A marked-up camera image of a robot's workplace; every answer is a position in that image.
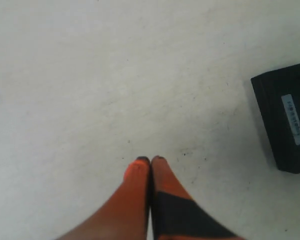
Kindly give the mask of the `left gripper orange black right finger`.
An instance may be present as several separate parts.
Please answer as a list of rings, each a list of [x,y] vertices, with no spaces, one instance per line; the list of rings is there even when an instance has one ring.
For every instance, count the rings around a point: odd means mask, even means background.
[[[151,161],[151,216],[155,240],[241,240],[207,214],[179,182],[167,160]]]

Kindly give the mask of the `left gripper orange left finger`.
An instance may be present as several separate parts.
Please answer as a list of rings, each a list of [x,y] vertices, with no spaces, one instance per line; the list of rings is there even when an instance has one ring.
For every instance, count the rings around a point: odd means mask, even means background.
[[[149,220],[150,160],[140,156],[126,169],[123,181],[88,219],[60,240],[145,240]]]

